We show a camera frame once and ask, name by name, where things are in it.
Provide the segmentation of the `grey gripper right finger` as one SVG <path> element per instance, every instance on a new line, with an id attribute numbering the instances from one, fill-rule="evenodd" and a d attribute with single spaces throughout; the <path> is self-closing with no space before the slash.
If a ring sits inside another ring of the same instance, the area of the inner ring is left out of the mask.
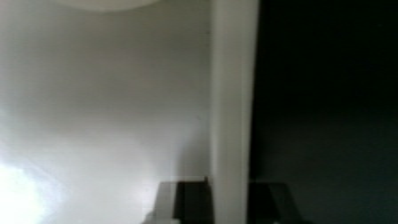
<path id="1" fill-rule="evenodd" d="M 302 217 L 285 183 L 249 184 L 249 224 L 313 224 Z"/>

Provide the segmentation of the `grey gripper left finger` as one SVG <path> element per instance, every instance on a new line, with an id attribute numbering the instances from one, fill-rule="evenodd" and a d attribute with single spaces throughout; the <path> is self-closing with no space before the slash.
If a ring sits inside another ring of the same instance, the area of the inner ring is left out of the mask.
<path id="1" fill-rule="evenodd" d="M 213 224 L 213 194 L 206 177 L 164 181 L 141 224 Z"/>

